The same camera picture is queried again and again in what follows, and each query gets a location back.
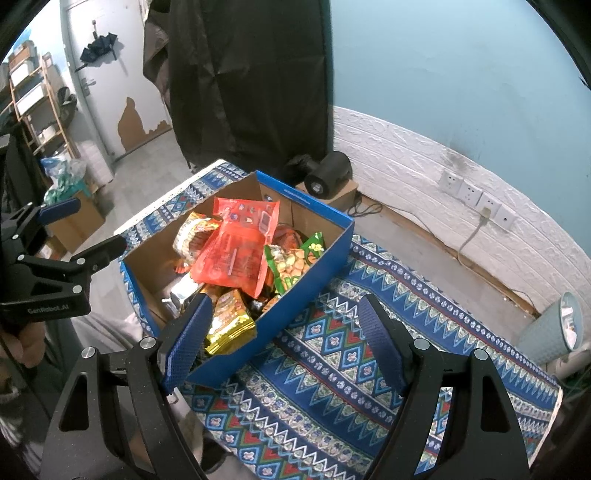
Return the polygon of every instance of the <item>light green trash bin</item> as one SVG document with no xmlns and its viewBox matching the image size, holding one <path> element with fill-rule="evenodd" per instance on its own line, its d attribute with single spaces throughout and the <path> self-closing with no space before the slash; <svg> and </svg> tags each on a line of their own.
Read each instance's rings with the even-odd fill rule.
<svg viewBox="0 0 591 480">
<path fill-rule="evenodd" d="M 573 341 L 573 330 L 576 340 Z M 517 349 L 541 365 L 576 350 L 583 343 L 583 318 L 577 298 L 566 292 L 519 337 Z"/>
</svg>

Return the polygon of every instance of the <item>power outlet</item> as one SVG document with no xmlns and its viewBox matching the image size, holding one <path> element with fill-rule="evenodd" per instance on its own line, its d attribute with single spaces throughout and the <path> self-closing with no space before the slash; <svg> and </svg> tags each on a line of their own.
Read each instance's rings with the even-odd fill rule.
<svg viewBox="0 0 591 480">
<path fill-rule="evenodd" d="M 455 197 L 462 186 L 463 178 L 448 170 L 443 170 L 439 179 L 439 189 Z"/>
<path fill-rule="evenodd" d="M 482 195 L 482 190 L 478 187 L 475 187 L 471 183 L 468 183 L 466 180 L 460 186 L 456 198 L 458 200 L 463 201 L 469 207 L 475 208 L 478 200 Z"/>
<path fill-rule="evenodd" d="M 480 213 L 483 213 L 483 210 L 485 208 L 488 208 L 491 211 L 491 215 L 489 218 L 493 218 L 499 211 L 500 207 L 501 203 L 496 198 L 494 198 L 490 193 L 484 192 L 480 196 L 480 199 L 478 200 L 478 203 L 476 204 L 475 208 Z"/>
<path fill-rule="evenodd" d="M 492 221 L 509 232 L 516 218 L 517 214 L 513 210 L 505 205 L 501 205 L 497 213 L 492 217 Z"/>
</svg>

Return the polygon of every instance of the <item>patterned tablecloth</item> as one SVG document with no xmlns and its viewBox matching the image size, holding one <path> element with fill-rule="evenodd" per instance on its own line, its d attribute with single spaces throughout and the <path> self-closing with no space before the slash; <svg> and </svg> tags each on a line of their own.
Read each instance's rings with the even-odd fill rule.
<svg viewBox="0 0 591 480">
<path fill-rule="evenodd" d="M 237 172 L 243 175 L 222 164 L 152 205 L 144 217 L 125 226 L 130 249 L 191 208 L 204 189 L 211 194 L 236 180 Z M 128 283 L 124 268 L 122 273 Z M 531 463 L 561 403 L 555 379 L 428 280 L 359 235 L 353 236 L 348 263 L 316 301 L 220 390 L 184 386 L 193 410 L 262 479 L 361 480 L 401 404 L 358 325 L 356 304 L 367 292 L 413 337 L 454 353 L 474 348 L 489 353 L 509 392 Z M 129 296 L 149 330 L 132 291 Z M 437 459 L 450 400 L 450 389 L 441 389 L 417 472 Z"/>
</svg>

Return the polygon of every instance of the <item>floor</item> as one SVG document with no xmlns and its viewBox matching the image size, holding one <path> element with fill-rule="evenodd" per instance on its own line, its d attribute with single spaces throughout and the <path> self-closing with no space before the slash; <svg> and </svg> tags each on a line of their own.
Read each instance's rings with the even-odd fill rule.
<svg viewBox="0 0 591 480">
<path fill-rule="evenodd" d="M 100 191 L 105 224 L 81 249 L 109 238 L 126 220 L 191 175 L 172 131 L 119 160 L 115 179 Z M 532 322 L 532 317 L 478 275 L 384 214 L 357 219 L 355 231 L 392 252 L 509 342 L 514 344 Z M 116 262 L 94 275 L 90 302 L 94 311 L 105 315 L 123 319 L 133 313 Z"/>
</svg>

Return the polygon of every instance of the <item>peeling paint on door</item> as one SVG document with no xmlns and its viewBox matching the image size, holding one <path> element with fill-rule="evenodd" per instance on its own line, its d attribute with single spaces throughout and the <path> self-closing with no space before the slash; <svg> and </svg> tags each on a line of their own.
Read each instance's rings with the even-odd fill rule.
<svg viewBox="0 0 591 480">
<path fill-rule="evenodd" d="M 135 109 L 135 101 L 133 98 L 127 97 L 125 109 L 117 125 L 117 132 L 125 152 L 128 153 L 167 132 L 170 128 L 170 125 L 165 120 L 162 120 L 155 130 L 146 132 L 142 119 Z"/>
</svg>

